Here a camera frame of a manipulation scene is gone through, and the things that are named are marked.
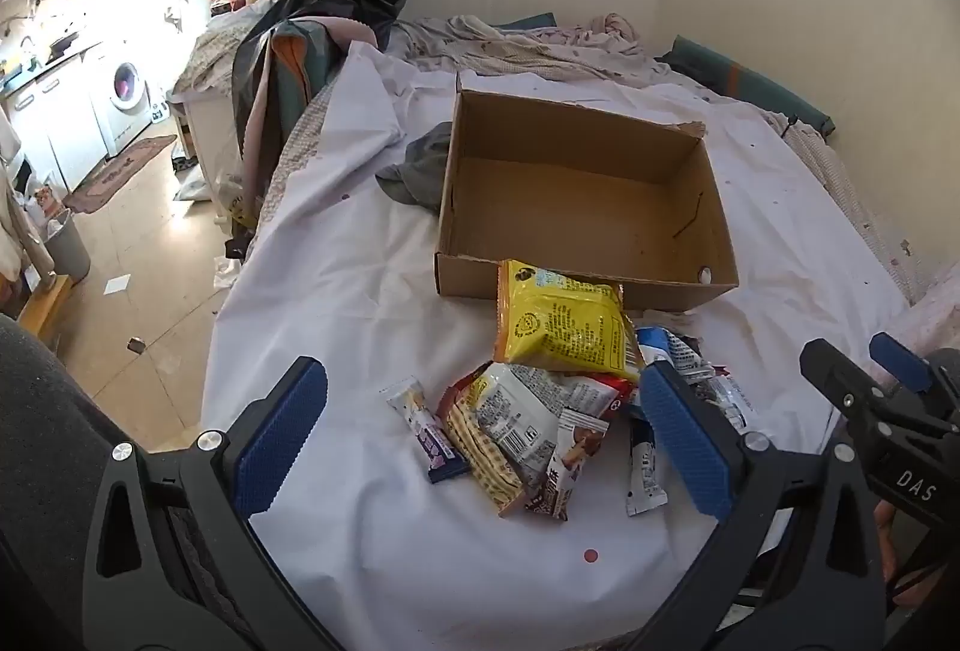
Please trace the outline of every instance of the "kitchen cabinet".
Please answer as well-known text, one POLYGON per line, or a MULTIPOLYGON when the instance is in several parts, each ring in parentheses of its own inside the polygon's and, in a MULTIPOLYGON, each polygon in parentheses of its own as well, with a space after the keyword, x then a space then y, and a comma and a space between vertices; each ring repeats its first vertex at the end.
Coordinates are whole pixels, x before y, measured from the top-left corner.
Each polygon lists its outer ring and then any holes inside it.
POLYGON ((37 88, 50 146, 66 187, 72 191, 107 156, 80 58, 54 69, 37 82, 37 88))
POLYGON ((71 58, 8 98, 7 111, 39 179, 73 191, 107 155, 80 58, 71 58))
POLYGON ((7 101, 7 115, 37 179, 44 181, 49 176, 59 187, 66 188, 47 137, 43 101, 37 101, 38 92, 35 85, 18 90, 7 101))

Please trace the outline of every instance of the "bed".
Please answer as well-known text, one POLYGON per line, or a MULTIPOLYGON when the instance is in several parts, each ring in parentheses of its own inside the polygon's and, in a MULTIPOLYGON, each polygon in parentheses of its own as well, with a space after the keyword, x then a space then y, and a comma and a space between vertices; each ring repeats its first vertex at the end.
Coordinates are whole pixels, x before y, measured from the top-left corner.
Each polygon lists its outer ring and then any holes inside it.
POLYGON ((459 18, 400 26, 387 53, 352 45, 283 151, 214 327, 205 427, 229 426, 299 355, 328 371, 323 416, 270 510, 251 522, 349 649, 560 651, 617 637, 653 614, 713 526, 666 459, 668 505, 627 517, 618 424, 578 483, 569 522, 499 518, 470 478, 431 486, 406 425, 378 398, 412 374, 436 403, 491 354, 493 303, 436 293, 436 218, 392 202, 373 179, 450 120, 455 73, 477 90, 706 124, 741 284, 686 326, 707 358, 731 368, 781 448, 817 451, 834 424, 800 378, 803 344, 825 337, 865 361, 870 336, 917 285, 891 276, 904 269, 881 262, 882 240, 872 239, 880 254, 864 241, 822 156, 808 151, 810 166, 794 151, 806 144, 802 128, 670 74, 620 19, 491 31, 459 18))

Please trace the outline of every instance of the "trash can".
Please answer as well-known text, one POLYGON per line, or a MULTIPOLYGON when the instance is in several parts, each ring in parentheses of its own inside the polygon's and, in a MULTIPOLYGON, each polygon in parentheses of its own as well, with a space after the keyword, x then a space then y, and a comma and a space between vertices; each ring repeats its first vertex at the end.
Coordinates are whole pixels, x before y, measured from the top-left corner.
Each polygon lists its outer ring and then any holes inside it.
POLYGON ((54 259, 54 270, 57 274, 69 274, 70 279, 79 283, 90 271, 90 254, 80 239, 73 213, 67 210, 52 220, 59 223, 61 228, 44 244, 50 257, 54 259))

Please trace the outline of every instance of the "doormat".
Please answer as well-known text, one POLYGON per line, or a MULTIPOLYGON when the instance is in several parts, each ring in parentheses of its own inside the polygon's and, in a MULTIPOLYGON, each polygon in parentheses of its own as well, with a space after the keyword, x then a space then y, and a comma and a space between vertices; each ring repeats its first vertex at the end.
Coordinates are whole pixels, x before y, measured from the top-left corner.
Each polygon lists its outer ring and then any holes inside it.
POLYGON ((158 152, 174 141, 176 136, 155 136, 127 146, 99 172, 93 173, 80 183, 77 190, 64 199, 64 204, 74 212, 96 212, 158 152))

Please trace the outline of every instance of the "washing machine door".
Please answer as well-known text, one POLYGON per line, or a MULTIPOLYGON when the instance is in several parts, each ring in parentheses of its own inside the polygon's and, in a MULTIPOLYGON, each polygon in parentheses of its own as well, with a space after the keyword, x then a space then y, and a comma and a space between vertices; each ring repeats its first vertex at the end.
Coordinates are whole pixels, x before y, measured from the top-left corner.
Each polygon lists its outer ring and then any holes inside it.
POLYGON ((112 90, 109 95, 117 109, 131 111, 140 103, 144 90, 143 77, 133 63, 124 61, 113 69, 112 90))

